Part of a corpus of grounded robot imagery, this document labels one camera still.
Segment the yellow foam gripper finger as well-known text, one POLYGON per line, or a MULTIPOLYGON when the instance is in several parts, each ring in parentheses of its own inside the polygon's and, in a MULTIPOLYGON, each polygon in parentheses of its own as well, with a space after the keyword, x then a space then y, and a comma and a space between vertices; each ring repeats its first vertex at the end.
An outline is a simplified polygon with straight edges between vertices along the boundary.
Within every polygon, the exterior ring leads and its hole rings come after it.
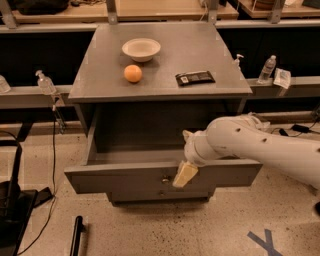
POLYGON ((179 164, 177 174, 172 185, 176 188, 183 188, 198 172, 198 167, 189 161, 182 161, 179 164))

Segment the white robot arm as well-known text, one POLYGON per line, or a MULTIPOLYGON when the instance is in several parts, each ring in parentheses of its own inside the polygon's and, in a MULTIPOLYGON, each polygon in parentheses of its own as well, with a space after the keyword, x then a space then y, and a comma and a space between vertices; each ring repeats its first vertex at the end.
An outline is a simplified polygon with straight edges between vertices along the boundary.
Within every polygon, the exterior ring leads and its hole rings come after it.
POLYGON ((287 176, 320 189, 320 142, 281 136, 263 130, 254 115, 216 118, 206 129, 183 132, 185 159, 173 181, 184 187, 200 167, 223 156, 235 156, 273 166, 287 176))

